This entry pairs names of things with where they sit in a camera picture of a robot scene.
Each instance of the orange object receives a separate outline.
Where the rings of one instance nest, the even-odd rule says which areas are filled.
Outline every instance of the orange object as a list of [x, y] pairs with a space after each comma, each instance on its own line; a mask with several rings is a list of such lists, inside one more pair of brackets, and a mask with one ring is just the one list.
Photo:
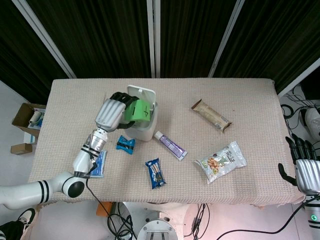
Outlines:
[[[112, 201], [102, 201], [101, 202], [102, 205], [104, 206], [104, 208], [108, 211], [108, 213], [111, 212], [111, 207], [112, 207]], [[98, 207], [96, 208], [96, 215], [97, 216], [101, 216], [101, 217], [107, 217], [107, 213], [106, 211], [104, 210], [104, 208], [101, 206], [101, 204], [99, 203], [98, 204]]]

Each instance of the brown snack bar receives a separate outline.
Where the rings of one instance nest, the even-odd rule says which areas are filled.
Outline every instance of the brown snack bar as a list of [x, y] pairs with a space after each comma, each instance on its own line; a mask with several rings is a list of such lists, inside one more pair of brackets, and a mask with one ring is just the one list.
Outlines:
[[202, 117], [207, 119], [209, 122], [213, 123], [213, 125], [215, 125], [222, 132], [224, 132], [225, 129], [232, 123], [225, 117], [217, 113], [215, 110], [213, 110], [210, 106], [205, 104], [202, 99], [197, 101], [191, 108], [192, 110], [199, 113]]

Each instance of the table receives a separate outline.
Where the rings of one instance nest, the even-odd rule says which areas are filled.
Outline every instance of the table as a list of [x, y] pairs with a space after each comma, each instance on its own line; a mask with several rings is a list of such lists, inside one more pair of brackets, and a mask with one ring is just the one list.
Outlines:
[[[188, 154], [178, 161], [156, 139], [136, 141], [133, 155], [116, 150], [123, 130], [108, 134], [104, 178], [89, 186], [101, 201], [246, 203], [257, 206], [285, 204], [302, 199], [297, 188], [284, 181], [278, 163], [294, 176], [288, 135], [274, 82], [262, 78], [98, 78], [56, 79], [33, 160], [29, 181], [50, 179], [63, 171], [73, 173], [73, 161], [88, 135], [104, 100], [126, 92], [132, 84], [156, 92], [159, 106], [156, 131]], [[199, 99], [232, 122], [224, 133], [191, 110]], [[237, 141], [247, 166], [207, 184], [194, 163]], [[160, 159], [166, 185], [151, 189], [145, 162]], [[89, 191], [78, 198], [55, 193], [53, 200], [93, 200]]]

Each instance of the toothpaste tube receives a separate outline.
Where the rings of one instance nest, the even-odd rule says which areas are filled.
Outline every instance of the toothpaste tube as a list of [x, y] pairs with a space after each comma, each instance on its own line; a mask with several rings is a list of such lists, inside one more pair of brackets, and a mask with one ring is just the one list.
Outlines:
[[156, 139], [158, 139], [161, 143], [163, 143], [166, 148], [168, 148], [171, 153], [178, 159], [182, 160], [186, 155], [187, 151], [182, 149], [180, 146], [171, 141], [167, 136], [163, 135], [161, 132], [157, 131], [154, 135]]

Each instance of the humanoid robot hand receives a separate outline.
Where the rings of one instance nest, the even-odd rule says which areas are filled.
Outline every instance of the humanoid robot hand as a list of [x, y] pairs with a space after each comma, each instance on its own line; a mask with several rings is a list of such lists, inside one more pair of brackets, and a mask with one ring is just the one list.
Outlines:
[[285, 139], [289, 143], [295, 165], [295, 178], [286, 174], [281, 163], [278, 164], [280, 175], [306, 195], [320, 194], [320, 161], [317, 159], [316, 151], [309, 141], [303, 141], [295, 134], [292, 134], [292, 137], [294, 141], [289, 137]]
[[320, 160], [316, 155], [313, 145], [309, 141], [292, 134], [294, 139], [286, 137], [289, 143], [293, 164], [295, 167], [295, 178], [288, 176], [284, 166], [279, 163], [278, 168], [282, 178], [305, 194], [305, 201], [312, 201], [304, 206], [308, 217], [312, 238], [320, 239]]

